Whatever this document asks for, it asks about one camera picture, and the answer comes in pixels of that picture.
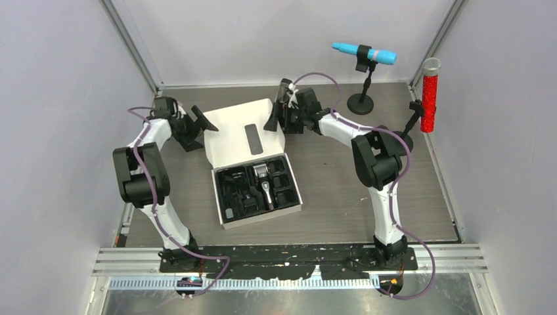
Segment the black and silver hair clipper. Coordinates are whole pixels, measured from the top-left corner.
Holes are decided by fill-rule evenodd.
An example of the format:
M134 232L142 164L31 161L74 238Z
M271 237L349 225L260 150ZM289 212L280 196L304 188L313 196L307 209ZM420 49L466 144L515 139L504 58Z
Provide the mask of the black and silver hair clipper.
M263 194L265 196L265 201L267 202L269 210L274 209L273 198L271 196L271 187L269 183L269 171L268 167L264 163L260 163L253 166L254 173L257 177L257 182L261 186Z

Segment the white box with black tray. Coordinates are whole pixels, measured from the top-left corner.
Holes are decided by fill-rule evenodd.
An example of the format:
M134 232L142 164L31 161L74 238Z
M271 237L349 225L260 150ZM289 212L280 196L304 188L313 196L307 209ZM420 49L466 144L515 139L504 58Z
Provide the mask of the white box with black tray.
M303 201L284 151L284 134L263 129L272 107L269 99L262 99L205 113L219 129L204 132L204 145L213 167L219 220L225 229L301 211ZM273 210L269 210L254 173L253 166L260 163L268 167ZM233 210L232 219L225 216L227 208Z

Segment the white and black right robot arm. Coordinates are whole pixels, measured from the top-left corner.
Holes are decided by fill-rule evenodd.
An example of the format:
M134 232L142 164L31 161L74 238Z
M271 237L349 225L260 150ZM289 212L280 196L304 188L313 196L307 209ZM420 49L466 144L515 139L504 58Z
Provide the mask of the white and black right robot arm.
M408 248L399 224L397 185L403 168L397 152L400 138L385 127L361 125L330 108L322 108L312 88L280 83L266 131L302 134L305 130L333 138L352 151L355 172L368 189L374 211L373 263L392 269Z

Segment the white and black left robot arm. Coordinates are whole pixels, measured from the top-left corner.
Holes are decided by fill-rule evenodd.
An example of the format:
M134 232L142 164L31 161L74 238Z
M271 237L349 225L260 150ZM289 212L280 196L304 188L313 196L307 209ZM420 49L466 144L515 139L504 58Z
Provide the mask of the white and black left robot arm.
M128 112L142 120L141 131L130 144L112 153L120 196L154 225L163 242L158 254L162 262L195 271L207 258L198 251L192 232L171 203L170 179L160 151L171 138L186 152L199 150L203 145L198 137L217 127L198 106L187 112L169 96L156 97L145 115L139 110L140 107L133 107Z

